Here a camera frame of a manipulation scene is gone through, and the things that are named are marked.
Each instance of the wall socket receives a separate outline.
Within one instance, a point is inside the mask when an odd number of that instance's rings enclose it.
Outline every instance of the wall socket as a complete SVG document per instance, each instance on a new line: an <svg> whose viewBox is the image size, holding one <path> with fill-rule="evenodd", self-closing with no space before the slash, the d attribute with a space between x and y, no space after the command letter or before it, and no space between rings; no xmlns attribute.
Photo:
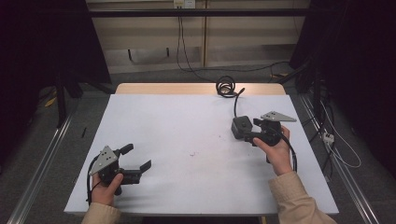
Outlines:
<svg viewBox="0 0 396 224"><path fill-rule="evenodd" d="M195 0L174 0L174 8L195 8Z"/></svg>

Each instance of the electrical outlet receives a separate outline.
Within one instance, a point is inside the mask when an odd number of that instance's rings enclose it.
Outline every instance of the electrical outlet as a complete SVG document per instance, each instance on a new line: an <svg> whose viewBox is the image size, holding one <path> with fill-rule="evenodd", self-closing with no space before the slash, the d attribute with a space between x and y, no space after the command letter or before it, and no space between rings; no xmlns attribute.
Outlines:
<svg viewBox="0 0 396 224"><path fill-rule="evenodd" d="M195 0L185 0L184 8L195 8Z"/></svg>
<svg viewBox="0 0 396 224"><path fill-rule="evenodd" d="M332 143L334 142L334 135L330 133L324 133L323 134L323 142L326 144L329 144L329 146L332 146Z"/></svg>
<svg viewBox="0 0 396 224"><path fill-rule="evenodd" d="M184 8L184 0L174 0L174 8Z"/></svg>

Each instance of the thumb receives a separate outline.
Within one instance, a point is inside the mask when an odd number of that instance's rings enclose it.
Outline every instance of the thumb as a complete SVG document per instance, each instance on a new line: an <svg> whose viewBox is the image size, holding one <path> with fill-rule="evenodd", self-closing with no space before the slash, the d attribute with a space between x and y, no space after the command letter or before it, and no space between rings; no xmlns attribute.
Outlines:
<svg viewBox="0 0 396 224"><path fill-rule="evenodd" d="M260 138L255 137L253 138L253 143L258 146L259 148L261 148L265 154L268 155L268 157L271 157L270 155L273 154L274 149L271 148L270 146L268 146L266 143L264 143Z"/></svg>
<svg viewBox="0 0 396 224"><path fill-rule="evenodd" d="M114 194L114 192L116 192L116 189L120 186L122 179L123 179L123 174L117 174L114 177L113 181L111 181L107 189Z"/></svg>

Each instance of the forearm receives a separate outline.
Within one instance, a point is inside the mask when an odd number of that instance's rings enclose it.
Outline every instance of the forearm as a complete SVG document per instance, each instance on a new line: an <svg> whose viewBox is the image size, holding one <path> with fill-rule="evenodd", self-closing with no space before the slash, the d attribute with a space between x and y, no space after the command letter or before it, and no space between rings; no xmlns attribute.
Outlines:
<svg viewBox="0 0 396 224"><path fill-rule="evenodd" d="M120 218L120 210L101 203L91 203L90 208L82 220L82 224L116 223Z"/></svg>
<svg viewBox="0 0 396 224"><path fill-rule="evenodd" d="M277 201L280 223L335 223L318 210L295 172L270 180L270 189Z"/></svg>

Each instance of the white board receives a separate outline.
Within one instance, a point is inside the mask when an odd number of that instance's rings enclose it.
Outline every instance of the white board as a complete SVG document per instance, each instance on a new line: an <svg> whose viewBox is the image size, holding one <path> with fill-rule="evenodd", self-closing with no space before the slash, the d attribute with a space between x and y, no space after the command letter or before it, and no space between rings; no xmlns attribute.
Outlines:
<svg viewBox="0 0 396 224"><path fill-rule="evenodd" d="M265 154L233 137L234 99L216 95L132 95L110 97L92 147L64 209L83 214L86 176L104 146L134 144L120 167L138 169L152 160L139 185L122 186L115 205L137 216L264 216L276 213L268 180L276 177ZM237 116L260 118L276 111L296 118L282 122L298 159L298 174L318 208L338 209L288 95L241 96Z"/></svg>

